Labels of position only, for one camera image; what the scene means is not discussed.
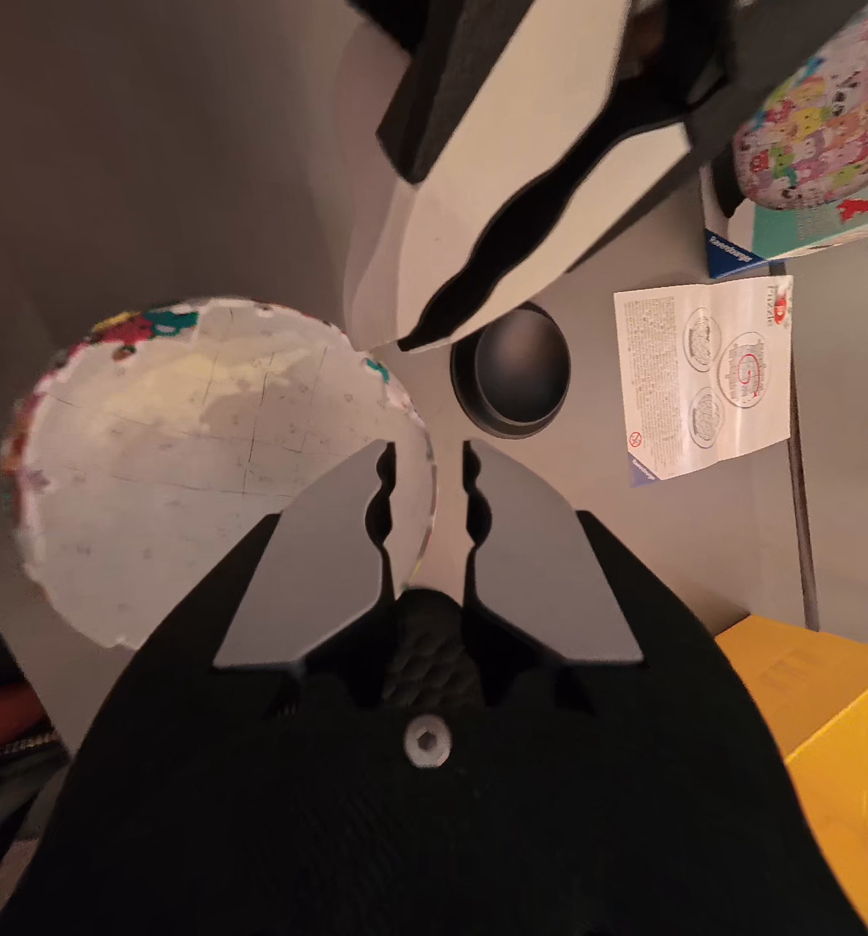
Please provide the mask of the black ball stand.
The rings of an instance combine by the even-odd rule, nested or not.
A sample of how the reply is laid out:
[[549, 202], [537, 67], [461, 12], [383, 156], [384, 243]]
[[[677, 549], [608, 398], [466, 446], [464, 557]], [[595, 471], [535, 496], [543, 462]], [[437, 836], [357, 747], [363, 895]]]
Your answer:
[[566, 399], [571, 373], [561, 329], [531, 301], [451, 346], [457, 402], [474, 426], [499, 439], [545, 429]]

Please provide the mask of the colourful puzzle box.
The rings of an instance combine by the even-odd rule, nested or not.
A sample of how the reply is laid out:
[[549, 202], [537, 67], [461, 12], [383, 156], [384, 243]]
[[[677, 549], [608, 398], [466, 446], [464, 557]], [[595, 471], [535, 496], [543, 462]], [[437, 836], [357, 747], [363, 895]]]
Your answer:
[[717, 281], [868, 237], [868, 3], [700, 171]]

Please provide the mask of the folded instruction leaflet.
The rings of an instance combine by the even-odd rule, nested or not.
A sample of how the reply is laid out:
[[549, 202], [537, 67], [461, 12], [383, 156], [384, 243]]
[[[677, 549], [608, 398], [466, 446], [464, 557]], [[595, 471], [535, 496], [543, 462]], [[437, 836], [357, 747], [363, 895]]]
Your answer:
[[630, 486], [791, 438], [793, 277], [614, 295]]

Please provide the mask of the person's orange garment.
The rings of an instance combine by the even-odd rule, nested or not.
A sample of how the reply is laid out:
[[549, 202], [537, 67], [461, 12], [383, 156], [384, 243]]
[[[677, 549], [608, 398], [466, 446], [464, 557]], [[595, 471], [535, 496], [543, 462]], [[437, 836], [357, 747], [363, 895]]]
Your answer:
[[0, 749], [29, 737], [36, 729], [48, 729], [42, 702], [27, 682], [0, 686]]

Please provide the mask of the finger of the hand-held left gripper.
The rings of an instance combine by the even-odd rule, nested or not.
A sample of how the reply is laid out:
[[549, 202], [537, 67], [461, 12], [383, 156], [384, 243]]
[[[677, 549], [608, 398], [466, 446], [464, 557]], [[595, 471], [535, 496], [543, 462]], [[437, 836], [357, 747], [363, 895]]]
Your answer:
[[515, 309], [568, 272], [622, 223], [690, 152], [685, 123], [625, 134], [589, 160], [597, 129], [561, 166], [504, 208], [473, 257], [428, 302], [400, 350], [449, 345]]
[[408, 335], [500, 211], [553, 170], [604, 110], [614, 83], [592, 89], [602, 65], [578, 76], [575, 40], [564, 41], [564, 64], [545, 65], [545, 76], [526, 65], [533, 40], [562, 36], [549, 14], [527, 15], [428, 176], [410, 183], [377, 138], [409, 56], [362, 16], [342, 57], [342, 153], [353, 213], [342, 310], [358, 350]]

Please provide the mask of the colourful puzzle ball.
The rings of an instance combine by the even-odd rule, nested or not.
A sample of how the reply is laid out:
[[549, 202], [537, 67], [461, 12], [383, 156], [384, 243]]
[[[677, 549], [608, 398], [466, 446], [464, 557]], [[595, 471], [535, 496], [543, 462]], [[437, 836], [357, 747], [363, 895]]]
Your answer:
[[101, 321], [15, 407], [0, 471], [23, 567], [103, 648], [139, 649], [262, 517], [368, 444], [395, 445], [395, 593], [436, 515], [414, 404], [336, 325], [240, 298]]

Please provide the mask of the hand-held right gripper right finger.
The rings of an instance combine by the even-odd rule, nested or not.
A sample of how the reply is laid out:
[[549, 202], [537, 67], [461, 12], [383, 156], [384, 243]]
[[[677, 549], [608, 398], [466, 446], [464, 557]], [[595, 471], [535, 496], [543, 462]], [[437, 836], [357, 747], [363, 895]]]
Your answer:
[[484, 440], [464, 444], [468, 584], [485, 610], [571, 663], [643, 652], [570, 502]]

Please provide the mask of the yellow plastic bin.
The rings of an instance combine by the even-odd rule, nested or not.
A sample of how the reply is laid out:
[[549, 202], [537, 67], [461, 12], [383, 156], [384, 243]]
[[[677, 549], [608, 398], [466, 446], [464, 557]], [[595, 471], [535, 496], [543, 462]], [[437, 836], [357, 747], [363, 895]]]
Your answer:
[[716, 641], [765, 719], [816, 841], [868, 927], [868, 644], [756, 615]]

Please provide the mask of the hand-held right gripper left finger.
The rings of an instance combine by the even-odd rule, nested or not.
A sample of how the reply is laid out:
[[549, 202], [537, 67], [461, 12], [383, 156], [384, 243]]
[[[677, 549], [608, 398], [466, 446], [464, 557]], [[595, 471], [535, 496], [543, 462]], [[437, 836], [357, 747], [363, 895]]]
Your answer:
[[214, 658], [217, 669], [297, 667], [392, 592], [395, 444], [375, 440], [284, 509]]

